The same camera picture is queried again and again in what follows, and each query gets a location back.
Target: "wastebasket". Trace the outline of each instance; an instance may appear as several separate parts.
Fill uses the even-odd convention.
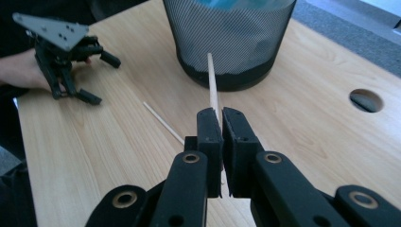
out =
[[[254,86],[271,70],[296,0],[164,0],[185,73],[208,86],[213,54],[217,88]]]

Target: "floor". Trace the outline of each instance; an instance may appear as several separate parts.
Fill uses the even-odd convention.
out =
[[[401,78],[401,18],[365,1],[298,0],[292,17]],[[18,164],[0,147],[0,174]]]

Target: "wooden table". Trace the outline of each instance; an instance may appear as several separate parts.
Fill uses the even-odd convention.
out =
[[[119,69],[98,59],[75,65],[76,84],[101,96],[99,106],[42,91],[18,100],[40,226],[83,226],[111,189],[149,190],[166,178],[183,146],[143,101],[182,137],[196,135],[196,113],[209,105],[209,91],[177,61],[161,0],[91,33],[122,61]],[[265,149],[286,154],[321,191],[354,183],[401,207],[400,88],[399,78],[291,20],[268,77],[218,95],[247,116]],[[355,108],[355,89],[378,94],[383,109]],[[209,200],[208,226],[253,226],[249,200],[229,198],[225,185],[223,199]]]

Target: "black plastic part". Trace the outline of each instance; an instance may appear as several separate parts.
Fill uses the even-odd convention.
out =
[[[281,226],[349,226],[285,155],[257,153],[254,174]]]
[[[98,105],[101,102],[101,98],[98,96],[95,96],[83,89],[80,89],[78,93],[75,95],[76,98],[78,98],[81,101],[87,102],[91,105]]]
[[[365,187],[338,188],[334,204],[352,226],[401,226],[401,211]]]
[[[186,150],[198,150],[197,136],[185,136],[185,142],[183,143],[183,151]]]
[[[130,227],[150,226],[151,219],[153,217],[154,211],[156,210],[156,205],[159,201],[160,195],[162,194],[164,186],[165,181],[162,181],[147,192],[148,199],[143,208],[142,216],[139,218],[139,221],[136,222],[136,225],[132,225]]]
[[[132,227],[142,215],[147,192],[133,185],[119,186],[103,198],[89,217],[86,227]]]
[[[121,60],[118,59],[116,56],[112,55],[111,53],[107,51],[103,51],[100,55],[100,59],[107,62],[109,65],[111,65],[114,68],[120,67]]]
[[[256,226],[280,226],[280,221],[275,216],[273,207],[271,207],[268,198],[257,183],[251,197],[251,212]]]
[[[230,194],[250,198],[253,189],[252,164],[263,147],[245,115],[235,109],[223,109],[223,160]]]
[[[198,151],[178,154],[168,173],[150,226],[205,226],[207,157]]]
[[[223,138],[216,112],[212,108],[197,114],[198,137],[196,150],[207,156],[208,198],[221,197],[221,170]]]

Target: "human hand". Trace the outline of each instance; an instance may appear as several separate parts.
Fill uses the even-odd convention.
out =
[[[35,60],[34,49],[0,59],[0,85],[3,84],[51,91]]]

